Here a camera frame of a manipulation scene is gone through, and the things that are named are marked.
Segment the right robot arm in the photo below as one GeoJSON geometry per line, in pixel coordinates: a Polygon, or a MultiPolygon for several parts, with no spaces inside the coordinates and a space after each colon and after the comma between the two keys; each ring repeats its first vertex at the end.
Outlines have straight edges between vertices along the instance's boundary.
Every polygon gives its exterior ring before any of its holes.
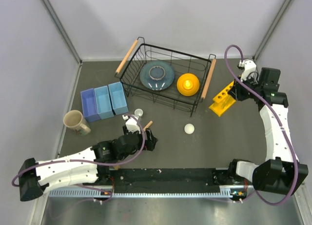
{"type": "Polygon", "coordinates": [[[241,70],[240,82],[234,82],[229,95],[237,101],[253,99],[256,102],[265,129],[267,153],[260,165],[235,160],[236,166],[227,172],[228,179],[233,184],[247,179],[257,191],[282,195],[295,193],[309,170],[291,154],[288,98],[278,90],[281,72],[263,67],[258,73],[255,66],[241,67],[241,70]]]}

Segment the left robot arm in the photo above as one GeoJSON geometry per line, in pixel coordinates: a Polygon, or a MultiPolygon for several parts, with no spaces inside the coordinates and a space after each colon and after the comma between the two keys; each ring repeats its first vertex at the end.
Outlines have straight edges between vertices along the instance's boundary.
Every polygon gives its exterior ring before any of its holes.
{"type": "Polygon", "coordinates": [[[139,151],[153,151],[158,139],[151,129],[130,132],[111,141],[101,141],[76,154],[49,161],[29,158],[22,164],[17,187],[22,202],[41,197],[57,188],[76,184],[106,184],[110,167],[139,151]]]}

